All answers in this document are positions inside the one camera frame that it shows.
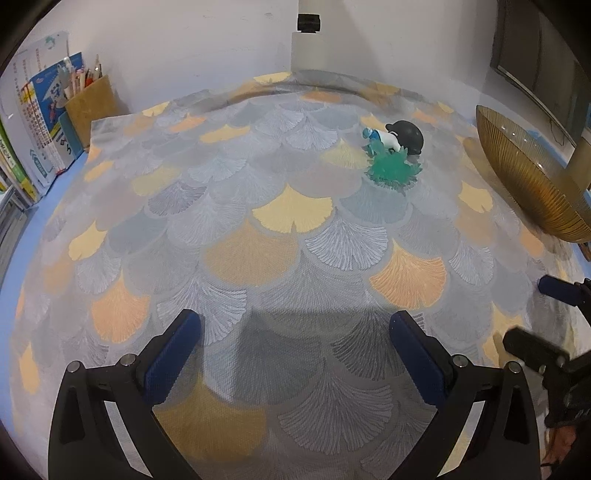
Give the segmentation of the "person right hand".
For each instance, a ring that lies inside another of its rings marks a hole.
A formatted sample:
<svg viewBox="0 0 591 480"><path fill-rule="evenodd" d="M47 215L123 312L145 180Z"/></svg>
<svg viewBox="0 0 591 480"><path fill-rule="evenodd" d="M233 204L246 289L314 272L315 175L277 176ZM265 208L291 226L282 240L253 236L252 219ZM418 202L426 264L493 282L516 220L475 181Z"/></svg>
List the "person right hand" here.
<svg viewBox="0 0 591 480"><path fill-rule="evenodd" d="M575 443L577 427L574 425L551 428L547 432L546 454L543 467L562 463Z"/></svg>

